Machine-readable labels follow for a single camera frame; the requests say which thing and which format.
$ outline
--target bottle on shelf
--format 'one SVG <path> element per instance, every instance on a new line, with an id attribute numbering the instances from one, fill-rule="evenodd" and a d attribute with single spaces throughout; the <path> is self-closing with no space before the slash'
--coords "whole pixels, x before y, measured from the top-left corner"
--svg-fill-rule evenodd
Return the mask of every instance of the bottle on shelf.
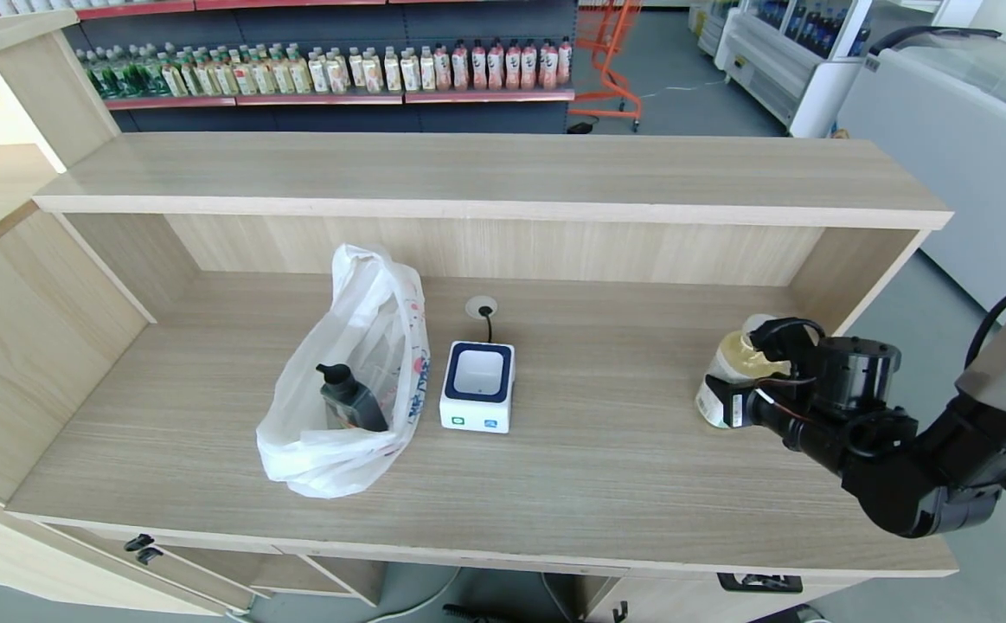
<path id="1" fill-rule="evenodd" d="M 314 92 L 316 94 L 329 94 L 330 82 L 328 76 L 325 75 L 325 56 L 315 51 L 309 52 L 309 54 L 306 54 L 306 57 L 309 58 L 306 66 L 310 67 L 310 79 L 314 83 Z"/>
<path id="2" fill-rule="evenodd" d="M 353 79 L 353 87 L 364 88 L 364 55 L 359 47 L 349 48 L 349 74 Z"/>
<path id="3" fill-rule="evenodd" d="M 273 77 L 276 79 L 277 90 L 286 96 L 293 95 L 292 65 L 289 65 L 279 47 L 273 47 L 271 58 L 273 58 Z"/>
<path id="4" fill-rule="evenodd" d="M 398 65 L 398 56 L 395 55 L 395 46 L 387 46 L 383 54 L 383 71 L 387 79 L 387 91 L 392 94 L 402 94 L 403 92 L 403 70 Z"/>
<path id="5" fill-rule="evenodd" d="M 570 46 L 570 40 L 566 36 L 561 40 L 560 46 L 557 47 L 557 86 L 560 86 L 561 84 L 568 84 L 570 82 L 572 46 Z"/>
<path id="6" fill-rule="evenodd" d="M 537 84 L 537 47 L 534 40 L 526 40 L 526 46 L 521 49 L 521 77 L 518 86 L 522 90 L 530 90 Z"/>
<path id="7" fill-rule="evenodd" d="M 803 47 L 811 47 L 814 35 L 818 32 L 818 20 L 822 17 L 822 3 L 815 3 L 814 10 L 806 13 L 806 21 L 803 22 L 803 32 L 799 36 L 799 43 Z"/>
<path id="8" fill-rule="evenodd" d="M 463 39 L 456 42 L 451 59 L 453 63 L 453 89 L 468 91 L 468 50 L 467 47 L 464 47 Z"/>
<path id="9" fill-rule="evenodd" d="M 475 40 L 475 47 L 472 48 L 472 88 L 487 89 L 487 51 L 484 50 L 479 39 Z"/>
<path id="10" fill-rule="evenodd" d="M 806 4 L 803 0 L 799 0 L 799 4 L 795 5 L 795 11 L 791 14 L 791 21 L 787 23 L 787 37 L 789 39 L 796 39 L 799 33 L 803 31 L 803 20 L 806 17 Z"/>
<path id="11" fill-rule="evenodd" d="M 487 52 L 487 84 L 492 89 L 496 88 L 495 84 L 491 82 L 491 56 L 494 52 L 494 48 L 490 52 Z M 518 40 L 511 39 L 510 47 L 507 47 L 506 50 L 506 56 L 503 56 L 503 68 L 506 70 L 506 79 L 503 80 L 503 86 L 507 89 L 519 88 L 521 84 L 521 60 L 522 50 L 518 47 Z"/>
<path id="12" fill-rule="evenodd" d="M 118 79 L 115 77 L 114 70 L 112 70 L 111 65 L 107 64 L 107 60 L 99 58 L 99 55 L 93 51 L 88 51 L 83 56 L 88 59 L 89 70 L 91 70 L 92 75 L 95 76 L 96 83 L 99 84 L 99 95 L 102 96 L 104 100 L 118 98 L 119 82 Z"/>
<path id="13" fill-rule="evenodd" d="M 220 48 L 210 51 L 210 71 L 214 82 L 218 83 L 222 96 L 237 96 L 241 94 L 241 89 L 237 87 L 237 79 L 233 76 L 229 60 L 229 53 L 222 54 Z"/>
<path id="14" fill-rule="evenodd" d="M 448 48 L 441 43 L 435 47 L 435 72 L 437 75 L 437 90 L 449 91 L 453 87 L 453 73 L 448 57 Z"/>
<path id="15" fill-rule="evenodd" d="M 145 83 L 148 92 L 154 96 L 170 96 L 171 89 L 165 83 L 164 74 L 160 73 L 160 62 L 155 54 L 151 54 L 151 46 L 140 48 L 140 66 L 145 70 Z"/>
<path id="16" fill-rule="evenodd" d="M 168 59 L 167 52 L 157 52 L 157 59 L 160 60 L 160 75 L 168 86 L 168 91 L 174 98 L 186 98 L 188 94 L 187 86 L 183 84 L 183 75 L 179 74 L 178 68 Z"/>
<path id="17" fill-rule="evenodd" d="M 407 94 L 411 91 L 417 91 L 418 79 L 422 74 L 414 70 L 414 59 L 410 58 L 408 50 L 403 50 L 402 58 L 398 60 L 398 66 L 402 67 L 403 71 L 403 89 L 406 90 Z"/>
<path id="18" fill-rule="evenodd" d="M 194 62 L 191 56 L 183 51 L 176 54 L 176 59 L 179 63 L 179 75 L 183 79 L 183 87 L 187 88 L 188 95 L 193 98 L 204 96 L 202 88 L 199 87 L 199 79 L 194 74 Z"/>
<path id="19" fill-rule="evenodd" d="M 430 46 L 423 46 L 423 56 L 418 62 L 423 63 L 423 91 L 437 91 L 435 56 L 430 51 Z"/>
<path id="20" fill-rule="evenodd" d="M 288 66 L 292 72 L 292 83 L 296 88 L 296 94 L 313 94 L 314 83 L 310 77 L 310 67 L 299 55 L 298 47 L 288 48 Z"/>
<path id="21" fill-rule="evenodd" d="M 269 52 L 264 46 L 257 46 L 257 49 L 249 55 L 249 71 L 253 73 L 254 83 L 257 83 L 257 92 L 262 96 L 276 95 L 276 80 L 269 70 L 269 63 L 265 62 L 262 52 Z"/>
<path id="22" fill-rule="evenodd" d="M 376 58 L 373 48 L 368 47 L 367 51 L 364 51 L 361 69 L 364 70 L 364 89 L 368 94 L 379 94 L 383 90 L 383 65 L 379 58 Z"/>
<path id="23" fill-rule="evenodd" d="M 331 94 L 343 96 L 349 92 L 349 75 L 338 58 L 336 47 L 325 53 L 325 74 L 330 76 Z"/>
<path id="24" fill-rule="evenodd" d="M 541 47 L 541 68 L 538 75 L 538 84 L 541 89 L 557 88 L 557 62 L 560 58 L 557 48 L 552 46 L 552 42 L 545 39 L 545 45 Z"/>

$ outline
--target black cable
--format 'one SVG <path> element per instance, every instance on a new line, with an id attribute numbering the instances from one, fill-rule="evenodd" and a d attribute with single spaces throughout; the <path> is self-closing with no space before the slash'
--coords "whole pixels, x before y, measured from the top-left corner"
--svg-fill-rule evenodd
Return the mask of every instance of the black cable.
<path id="1" fill-rule="evenodd" d="M 492 334 L 495 332 L 491 327 L 491 308 L 486 305 L 480 307 L 479 315 L 483 316 L 484 319 L 487 320 L 487 343 L 494 342 L 494 340 L 491 339 L 494 336 Z"/>
<path id="2" fill-rule="evenodd" d="M 1002 297 L 998 303 L 994 304 L 988 315 L 984 316 L 984 322 L 980 323 L 980 327 L 976 330 L 976 336 L 972 337 L 971 346 L 968 347 L 968 355 L 965 357 L 965 367 L 972 364 L 978 354 L 980 354 L 980 349 L 984 347 L 984 339 L 994 328 L 994 324 L 998 320 L 998 316 L 1002 315 L 1002 312 L 1006 311 L 1006 296 Z"/>

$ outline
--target wooden counter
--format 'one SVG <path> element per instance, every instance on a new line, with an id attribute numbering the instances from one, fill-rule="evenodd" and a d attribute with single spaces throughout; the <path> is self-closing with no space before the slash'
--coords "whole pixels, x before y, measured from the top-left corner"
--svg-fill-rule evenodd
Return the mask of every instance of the wooden counter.
<path id="1" fill-rule="evenodd" d="M 265 477 L 255 448 L 282 364 L 329 306 L 328 277 L 206 273 L 135 340 L 9 509 L 420 563 L 457 552 L 623 571 L 954 570 L 941 539 L 881 531 L 836 477 L 771 431 L 712 429 L 695 410 L 721 336 L 751 312 L 796 314 L 787 289 L 424 285 L 427 410 L 367 491 L 298 496 Z M 464 313 L 479 293 L 500 301 L 496 339 L 517 351 L 509 435 L 443 429 L 437 415 L 448 345 L 486 331 Z"/>
<path id="2" fill-rule="evenodd" d="M 372 561 L 568 573 L 586 577 L 595 623 L 621 601 L 638 623 L 747 620 L 956 569 L 939 537 L 880 531 L 776 435 L 711 429 L 694 407 L 744 317 L 844 332 L 949 218 L 867 143 L 140 134 L 35 201 L 149 324 L 17 486 L 22 519 L 112 546 L 151 534 L 219 576 L 236 567 L 248 591 L 302 561 L 368 603 Z M 435 374 L 392 468 L 313 500 L 265 477 L 255 430 L 347 242 L 423 276 Z M 499 300 L 496 336 L 517 351 L 509 435 L 437 414 L 448 345 L 485 330 L 464 313 L 476 294 Z M 715 572 L 797 575 L 805 591 L 746 598 Z"/>

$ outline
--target black bottle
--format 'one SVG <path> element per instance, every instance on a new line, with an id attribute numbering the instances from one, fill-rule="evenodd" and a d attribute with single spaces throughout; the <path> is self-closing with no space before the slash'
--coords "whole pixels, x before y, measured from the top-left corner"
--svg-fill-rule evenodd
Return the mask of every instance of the black bottle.
<path id="1" fill-rule="evenodd" d="M 353 371 L 347 364 L 325 366 L 319 363 L 318 371 L 325 377 L 322 396 L 331 426 L 371 430 L 373 433 L 387 430 L 387 421 L 383 419 L 383 411 L 379 410 L 372 391 L 353 377 Z"/>

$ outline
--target electrical cord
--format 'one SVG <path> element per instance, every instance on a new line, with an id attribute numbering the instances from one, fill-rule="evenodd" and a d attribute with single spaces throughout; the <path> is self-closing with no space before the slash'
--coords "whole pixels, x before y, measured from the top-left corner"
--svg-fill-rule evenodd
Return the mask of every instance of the electrical cord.
<path id="1" fill-rule="evenodd" d="M 980 326 L 976 330 L 976 336 L 972 337 L 972 343 L 968 347 L 968 355 L 965 357 L 965 367 L 972 364 L 974 360 L 980 354 L 980 349 L 984 347 L 984 339 L 994 328 L 994 324 L 998 320 L 998 316 L 1002 315 L 1002 312 L 1006 311 L 1006 296 L 1002 297 L 998 303 L 994 304 L 988 315 L 984 316 L 984 322 L 980 323 Z"/>
<path id="2" fill-rule="evenodd" d="M 414 606 L 411 606 L 410 608 L 405 608 L 404 610 L 399 610 L 396 612 L 383 614 L 381 616 L 376 616 L 375 619 L 365 620 L 364 623 L 380 623 L 381 620 L 398 619 L 399 616 L 406 616 L 407 614 L 412 614 L 416 611 L 423 610 L 423 608 L 430 606 L 431 603 L 436 602 L 437 598 L 440 598 L 442 593 L 448 591 L 448 588 L 452 587 L 453 583 L 455 583 L 456 577 L 459 576 L 460 573 L 463 571 L 464 568 L 459 567 L 458 569 L 456 569 L 456 572 L 453 573 L 453 576 L 450 579 L 448 579 L 448 583 L 445 583 L 444 587 L 440 588 L 440 590 L 437 591 L 434 595 L 429 596 L 429 598 L 414 604 Z"/>
<path id="3" fill-rule="evenodd" d="M 494 336 L 492 335 L 494 334 L 494 330 L 491 327 L 491 308 L 486 305 L 480 307 L 479 315 L 483 316 L 484 319 L 487 320 L 487 343 L 494 342 L 494 340 L 491 339 Z"/>

